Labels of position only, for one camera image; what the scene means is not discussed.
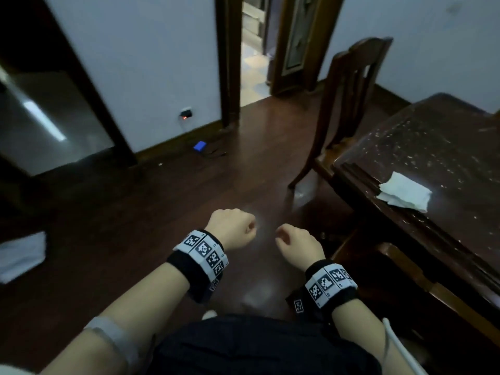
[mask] white tissue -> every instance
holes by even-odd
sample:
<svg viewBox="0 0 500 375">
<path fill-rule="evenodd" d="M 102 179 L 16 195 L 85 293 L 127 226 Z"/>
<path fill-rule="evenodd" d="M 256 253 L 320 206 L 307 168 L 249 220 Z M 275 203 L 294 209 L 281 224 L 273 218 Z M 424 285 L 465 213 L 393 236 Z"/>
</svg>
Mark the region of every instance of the white tissue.
<svg viewBox="0 0 500 375">
<path fill-rule="evenodd" d="M 381 190 L 380 195 L 377 196 L 379 200 L 396 207 L 427 213 L 427 204 L 432 191 L 399 172 L 393 172 L 389 181 L 381 184 L 379 188 Z"/>
<path fill-rule="evenodd" d="M 0 283 L 8 283 L 45 260 L 45 232 L 0 245 Z"/>
</svg>

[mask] dark hardwood floor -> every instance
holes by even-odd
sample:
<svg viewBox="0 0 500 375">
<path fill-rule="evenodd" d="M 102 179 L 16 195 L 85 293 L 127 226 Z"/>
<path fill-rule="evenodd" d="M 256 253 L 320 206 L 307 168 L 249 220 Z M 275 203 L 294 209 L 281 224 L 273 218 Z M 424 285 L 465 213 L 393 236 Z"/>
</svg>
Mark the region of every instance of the dark hardwood floor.
<svg viewBox="0 0 500 375">
<path fill-rule="evenodd" d="M 55 195 L 53 211 L 0 223 L 0 240 L 41 229 L 48 237 L 45 262 L 0 287 L 0 363 L 40 371 L 218 208 L 255 214 L 259 231 L 248 247 L 229 254 L 208 308 L 291 318 L 284 298 L 303 275 L 282 259 L 275 229 L 288 222 L 319 237 L 347 234 L 355 223 L 353 210 L 316 174 L 295 195 L 286 188 L 309 152 L 320 99 L 298 93 L 244 107 L 239 128 L 210 144 L 227 151 L 223 157 L 186 151 L 129 169 L 84 160 L 42 175 Z M 387 108 L 374 103 L 359 134 L 386 119 Z M 199 320 L 204 310 L 185 299 L 170 329 Z"/>
</svg>

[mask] forearm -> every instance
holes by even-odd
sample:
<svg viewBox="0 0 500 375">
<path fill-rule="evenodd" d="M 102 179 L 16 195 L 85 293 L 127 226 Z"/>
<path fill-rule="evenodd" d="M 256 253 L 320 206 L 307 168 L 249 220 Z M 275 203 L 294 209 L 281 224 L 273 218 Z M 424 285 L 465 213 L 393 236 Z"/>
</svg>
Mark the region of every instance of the forearm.
<svg viewBox="0 0 500 375">
<path fill-rule="evenodd" d="M 354 299 L 340 305 L 334 309 L 332 319 L 342 338 L 357 343 L 382 364 L 384 325 L 361 300 Z M 390 343 L 383 371 L 389 375 L 414 374 L 393 343 Z"/>
<path fill-rule="evenodd" d="M 190 285 L 174 266 L 165 263 L 125 292 L 101 316 L 114 321 L 137 345 L 143 356 L 153 334 L 161 333 Z M 91 330 L 79 334 L 42 374 L 125 373 L 125 360 Z"/>
</svg>

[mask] dining table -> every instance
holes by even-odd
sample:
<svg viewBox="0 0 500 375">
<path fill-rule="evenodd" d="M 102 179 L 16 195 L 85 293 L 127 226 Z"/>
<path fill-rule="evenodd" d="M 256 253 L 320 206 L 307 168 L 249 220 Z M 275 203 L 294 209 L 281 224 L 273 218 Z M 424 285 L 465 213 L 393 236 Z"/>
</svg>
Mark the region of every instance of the dining table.
<svg viewBox="0 0 500 375">
<path fill-rule="evenodd" d="M 500 119 L 450 94 L 410 104 L 332 165 L 335 191 L 389 227 L 430 276 L 500 327 Z M 432 191 L 428 211 L 376 198 L 399 172 Z"/>
</svg>

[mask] hand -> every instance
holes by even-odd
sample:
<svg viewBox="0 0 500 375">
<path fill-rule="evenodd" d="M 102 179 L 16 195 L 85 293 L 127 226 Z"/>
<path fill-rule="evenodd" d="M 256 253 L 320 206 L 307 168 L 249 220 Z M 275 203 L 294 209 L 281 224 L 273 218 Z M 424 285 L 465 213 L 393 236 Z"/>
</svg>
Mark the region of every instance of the hand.
<svg viewBox="0 0 500 375">
<path fill-rule="evenodd" d="M 323 247 L 307 230 L 285 223 L 276 233 L 279 251 L 298 269 L 305 271 L 318 260 L 325 259 Z"/>
<path fill-rule="evenodd" d="M 255 216 L 239 209 L 216 210 L 205 230 L 221 241 L 224 250 L 243 247 L 257 234 Z"/>
</svg>

